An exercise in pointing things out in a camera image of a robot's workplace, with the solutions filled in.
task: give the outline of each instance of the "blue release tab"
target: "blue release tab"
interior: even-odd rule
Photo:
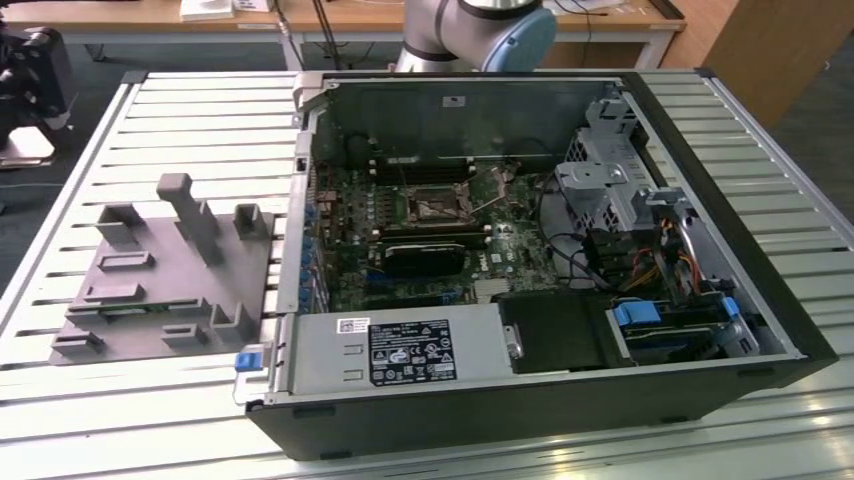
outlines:
[[[620,303],[614,309],[614,315],[620,327],[662,321],[655,303],[650,301]]]
[[[732,297],[723,297],[723,308],[726,309],[726,314],[730,318],[738,317],[740,310],[738,309],[738,303],[735,303],[735,299]]]
[[[257,372],[263,370],[260,352],[243,352],[235,358],[235,371],[237,373]]]

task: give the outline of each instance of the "power supply label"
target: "power supply label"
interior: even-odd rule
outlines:
[[[371,325],[368,348],[371,383],[377,387],[456,380],[447,320]]]

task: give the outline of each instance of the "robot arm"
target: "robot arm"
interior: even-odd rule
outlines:
[[[554,43],[555,17],[542,0],[405,2],[397,72],[447,72],[461,60],[483,72],[536,68]]]
[[[0,8],[26,0],[0,0]],[[5,31],[0,13],[0,148],[18,127],[65,125],[74,90],[62,37],[49,28]]]

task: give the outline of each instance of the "slatted metal table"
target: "slatted metal table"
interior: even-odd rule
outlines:
[[[243,418],[232,398],[233,355],[49,366],[50,340],[100,241],[92,224],[101,205],[133,202],[143,216],[171,215],[155,194],[164,172],[192,175],[192,194],[208,199],[213,213],[253,202],[276,215],[263,324],[263,336],[272,335],[293,168],[293,74],[151,74],[141,84],[119,88],[0,301],[0,477],[851,475],[851,226],[715,79],[688,71],[643,76],[839,363],[698,422],[316,463],[287,459]],[[675,182],[663,157],[652,154]]]

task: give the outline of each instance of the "desk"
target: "desk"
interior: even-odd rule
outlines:
[[[299,65],[301,45],[321,42],[323,33],[311,2],[280,1],[296,48],[291,48],[279,32],[275,14],[236,12],[235,18],[181,23],[179,0],[17,4],[4,14],[13,29],[53,27],[62,32],[69,44],[276,42],[283,45],[288,66],[293,69]],[[630,0],[630,4],[635,7],[631,13],[611,11],[606,17],[590,17],[591,41],[642,43],[635,67],[656,68],[675,32],[684,28],[684,21],[666,19],[648,0]],[[381,5],[336,0],[327,4],[327,15],[340,42],[403,40],[401,3]],[[583,15],[560,15],[558,25],[558,42],[587,42]]]

